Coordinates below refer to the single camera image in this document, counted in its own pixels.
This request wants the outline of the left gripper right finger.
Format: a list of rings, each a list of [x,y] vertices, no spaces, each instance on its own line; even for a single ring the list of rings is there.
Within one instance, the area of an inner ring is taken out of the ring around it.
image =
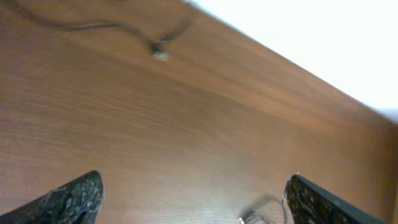
[[[295,224],[384,224],[299,174],[287,181],[284,197]]]

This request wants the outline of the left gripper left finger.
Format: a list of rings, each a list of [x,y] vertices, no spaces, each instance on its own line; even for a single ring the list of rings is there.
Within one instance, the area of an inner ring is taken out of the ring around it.
[[[1,215],[1,223],[94,224],[104,200],[98,171],[90,171]]]

